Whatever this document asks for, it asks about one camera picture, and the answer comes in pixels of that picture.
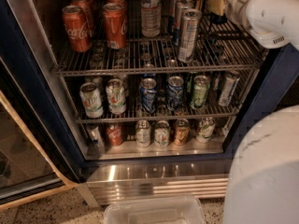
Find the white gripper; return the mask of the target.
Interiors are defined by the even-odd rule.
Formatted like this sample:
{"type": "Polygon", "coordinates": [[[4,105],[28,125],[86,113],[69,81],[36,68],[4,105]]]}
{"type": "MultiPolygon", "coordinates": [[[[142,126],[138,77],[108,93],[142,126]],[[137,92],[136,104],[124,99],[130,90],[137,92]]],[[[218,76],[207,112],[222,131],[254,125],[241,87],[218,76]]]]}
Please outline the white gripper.
{"type": "Polygon", "coordinates": [[[232,23],[248,29],[250,27],[246,16],[248,2],[249,0],[207,0],[207,8],[211,13],[218,16],[225,14],[232,23]]]}

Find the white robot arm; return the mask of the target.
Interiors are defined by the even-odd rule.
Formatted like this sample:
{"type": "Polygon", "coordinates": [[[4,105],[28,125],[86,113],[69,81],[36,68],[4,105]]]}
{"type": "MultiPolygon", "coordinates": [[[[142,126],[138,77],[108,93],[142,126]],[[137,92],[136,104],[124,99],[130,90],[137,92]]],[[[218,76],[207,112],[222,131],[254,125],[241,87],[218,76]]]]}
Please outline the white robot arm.
{"type": "MultiPolygon", "coordinates": [[[[271,49],[298,46],[298,10],[299,0],[228,0],[225,13],[271,49]]],[[[222,224],[299,224],[299,105],[266,116],[241,141],[222,224]]]]}

